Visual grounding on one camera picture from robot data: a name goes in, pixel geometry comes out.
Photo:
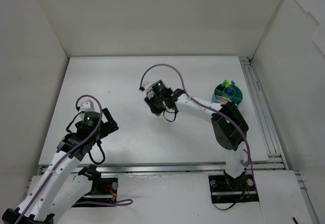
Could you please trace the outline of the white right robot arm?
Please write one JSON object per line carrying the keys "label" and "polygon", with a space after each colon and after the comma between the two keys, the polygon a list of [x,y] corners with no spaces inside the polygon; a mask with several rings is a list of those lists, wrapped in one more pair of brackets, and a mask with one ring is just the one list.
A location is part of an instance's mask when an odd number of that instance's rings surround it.
{"label": "white right robot arm", "polygon": [[144,101],[157,116],[171,110],[174,115],[186,113],[212,125],[217,143],[225,149],[224,182],[230,189],[242,185],[247,167],[244,165],[244,137],[248,125],[233,102],[225,104],[191,97],[184,89],[172,90],[159,80],[139,88],[146,92]]}

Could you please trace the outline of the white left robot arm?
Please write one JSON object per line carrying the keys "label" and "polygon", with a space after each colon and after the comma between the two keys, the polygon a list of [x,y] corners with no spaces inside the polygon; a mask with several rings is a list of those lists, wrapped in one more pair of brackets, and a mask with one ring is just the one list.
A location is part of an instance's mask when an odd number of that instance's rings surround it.
{"label": "white left robot arm", "polygon": [[83,115],[76,123],[77,131],[64,136],[49,168],[26,199],[17,208],[4,212],[4,223],[58,223],[84,195],[99,192],[102,178],[96,165],[84,167],[68,187],[62,188],[92,147],[118,130],[107,108],[101,113],[87,111]]}

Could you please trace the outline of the blue cap correction pen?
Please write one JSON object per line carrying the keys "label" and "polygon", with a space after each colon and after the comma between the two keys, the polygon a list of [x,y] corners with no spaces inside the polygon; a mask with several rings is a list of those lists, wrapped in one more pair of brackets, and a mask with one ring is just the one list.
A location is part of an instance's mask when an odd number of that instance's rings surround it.
{"label": "blue cap correction pen", "polygon": [[232,87],[229,87],[226,92],[227,92],[228,95],[232,95],[233,88]]}

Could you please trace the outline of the orange pink slim pen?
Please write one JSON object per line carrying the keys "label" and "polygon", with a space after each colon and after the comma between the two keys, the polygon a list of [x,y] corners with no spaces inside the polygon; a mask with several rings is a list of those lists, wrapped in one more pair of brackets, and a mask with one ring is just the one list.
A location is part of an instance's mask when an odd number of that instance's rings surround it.
{"label": "orange pink slim pen", "polygon": [[229,99],[221,96],[216,96],[216,101],[220,104],[226,104]]}

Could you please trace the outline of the green cap black highlighter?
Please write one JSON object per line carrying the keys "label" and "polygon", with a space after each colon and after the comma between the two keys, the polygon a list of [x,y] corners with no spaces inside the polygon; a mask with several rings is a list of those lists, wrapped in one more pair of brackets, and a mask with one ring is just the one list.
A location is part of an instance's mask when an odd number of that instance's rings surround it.
{"label": "green cap black highlighter", "polygon": [[222,85],[223,87],[225,87],[226,84],[227,84],[227,82],[228,82],[227,80],[224,80],[223,83],[222,83],[221,85]]}

